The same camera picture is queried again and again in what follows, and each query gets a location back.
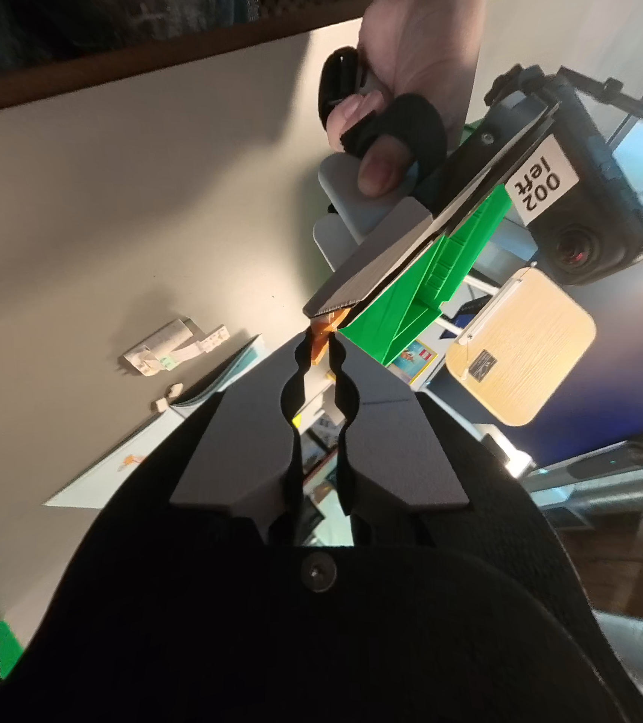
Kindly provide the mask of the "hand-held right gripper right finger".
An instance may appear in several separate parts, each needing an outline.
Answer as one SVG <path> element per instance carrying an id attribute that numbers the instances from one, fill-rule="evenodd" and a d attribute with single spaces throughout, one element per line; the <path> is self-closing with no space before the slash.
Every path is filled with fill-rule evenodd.
<path id="1" fill-rule="evenodd" d="M 416 394 L 343 335 L 329 337 L 344 415 L 336 489 L 354 544 L 430 544 L 425 521 L 470 500 Z"/>

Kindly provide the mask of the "green plastic bin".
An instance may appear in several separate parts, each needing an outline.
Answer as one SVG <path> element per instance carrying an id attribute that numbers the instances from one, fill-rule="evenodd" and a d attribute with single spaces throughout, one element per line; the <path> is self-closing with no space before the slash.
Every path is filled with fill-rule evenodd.
<path id="1" fill-rule="evenodd" d="M 341 333 L 388 366 L 441 315 L 511 206 L 498 185 L 460 230 L 439 237 Z"/>
<path id="2" fill-rule="evenodd" d="M 24 649 L 5 620 L 0 620 L 0 679 L 5 680 L 18 663 Z"/>

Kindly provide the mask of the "colourful lego set box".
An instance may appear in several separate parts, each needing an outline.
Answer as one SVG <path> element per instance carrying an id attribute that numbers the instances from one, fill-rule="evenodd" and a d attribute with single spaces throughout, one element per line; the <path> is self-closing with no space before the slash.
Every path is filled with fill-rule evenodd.
<path id="1" fill-rule="evenodd" d="M 437 352 L 419 339 L 411 341 L 387 366 L 391 374 L 412 386 L 438 358 Z"/>

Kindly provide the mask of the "person's left hand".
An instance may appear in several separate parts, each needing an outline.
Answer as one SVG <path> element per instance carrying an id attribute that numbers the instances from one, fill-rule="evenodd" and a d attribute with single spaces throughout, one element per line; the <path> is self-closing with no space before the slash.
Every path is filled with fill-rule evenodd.
<path id="1" fill-rule="evenodd" d="M 344 133 L 408 93 L 435 107 L 454 147 L 471 101 L 486 15 L 485 1 L 373 2 L 363 15 L 358 51 L 381 88 L 351 95 L 331 111 L 330 148 L 342 152 Z"/>

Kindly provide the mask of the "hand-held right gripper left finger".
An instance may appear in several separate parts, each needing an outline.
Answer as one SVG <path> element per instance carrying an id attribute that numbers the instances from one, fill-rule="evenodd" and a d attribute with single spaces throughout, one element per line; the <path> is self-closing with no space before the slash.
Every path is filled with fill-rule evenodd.
<path id="1" fill-rule="evenodd" d="M 222 394 L 170 502 L 250 519 L 264 541 L 304 540 L 300 434 L 307 331 L 292 337 Z"/>

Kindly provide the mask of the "open instruction booklet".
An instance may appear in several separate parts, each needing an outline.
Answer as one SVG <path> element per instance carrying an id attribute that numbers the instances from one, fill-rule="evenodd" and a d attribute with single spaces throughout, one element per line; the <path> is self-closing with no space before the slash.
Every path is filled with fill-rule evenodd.
<path id="1" fill-rule="evenodd" d="M 214 394 L 222 393 L 269 354 L 263 335 L 250 339 L 208 381 L 184 387 L 170 408 L 152 418 L 43 503 L 46 508 L 101 510 L 140 464 Z"/>

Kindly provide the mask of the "wooden board on white stand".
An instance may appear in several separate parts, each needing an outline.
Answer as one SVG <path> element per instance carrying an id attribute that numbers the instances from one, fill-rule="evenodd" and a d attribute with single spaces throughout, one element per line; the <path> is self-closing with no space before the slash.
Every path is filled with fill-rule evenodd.
<path id="1" fill-rule="evenodd" d="M 453 379 L 507 427 L 530 423 L 596 339 L 593 318 L 536 267 L 512 274 L 445 354 Z"/>

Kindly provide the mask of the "black light stand tripod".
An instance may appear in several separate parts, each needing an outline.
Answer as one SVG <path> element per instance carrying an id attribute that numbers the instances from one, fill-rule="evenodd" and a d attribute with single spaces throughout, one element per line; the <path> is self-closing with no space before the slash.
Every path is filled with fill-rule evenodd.
<path id="1" fill-rule="evenodd" d="M 624 93 L 623 84 L 617 79 L 609 77 L 601 82 L 565 66 L 559 68 L 558 74 L 564 77 L 574 89 L 597 103 L 609 105 L 623 111 L 626 116 L 643 121 L 643 99 L 637 99 Z"/>

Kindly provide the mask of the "small white bricks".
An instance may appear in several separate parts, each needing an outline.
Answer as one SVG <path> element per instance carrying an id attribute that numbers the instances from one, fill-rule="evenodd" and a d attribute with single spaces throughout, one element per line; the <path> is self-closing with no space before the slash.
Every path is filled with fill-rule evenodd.
<path id="1" fill-rule="evenodd" d="M 174 319 L 127 350 L 119 361 L 144 377 L 151 377 L 209 354 L 229 339 L 225 325 L 206 333 L 190 318 Z"/>

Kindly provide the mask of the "orange curved lego piece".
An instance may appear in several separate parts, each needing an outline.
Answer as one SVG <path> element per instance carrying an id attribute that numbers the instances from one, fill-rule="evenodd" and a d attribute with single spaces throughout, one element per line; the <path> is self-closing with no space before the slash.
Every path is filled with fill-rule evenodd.
<path id="1" fill-rule="evenodd" d="M 310 329 L 313 336 L 311 341 L 311 364 L 313 366 L 318 366 L 325 357 L 331 335 L 339 329 L 350 311 L 351 308 L 335 310 L 334 312 L 321 314 L 311 320 Z"/>

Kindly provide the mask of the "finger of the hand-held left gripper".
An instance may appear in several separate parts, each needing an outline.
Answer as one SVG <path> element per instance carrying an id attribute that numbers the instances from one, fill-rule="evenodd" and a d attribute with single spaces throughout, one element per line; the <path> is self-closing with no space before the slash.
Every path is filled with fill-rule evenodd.
<path id="1" fill-rule="evenodd" d="M 382 286 L 420 246 L 432 214 L 412 197 L 401 200 L 303 307 L 308 319 L 350 309 Z"/>
<path id="2" fill-rule="evenodd" d="M 401 259 L 393 270 L 380 280 L 370 294 L 360 302 L 354 304 L 344 319 L 338 322 L 339 325 L 350 325 L 358 317 L 362 315 L 376 300 L 381 297 L 389 287 L 393 286 L 397 280 L 404 276 L 406 272 L 414 266 L 417 261 L 422 258 L 425 253 L 433 248 L 436 243 L 444 236 L 444 230 L 437 230 L 424 237 L 415 248 L 410 251 L 404 259 Z"/>

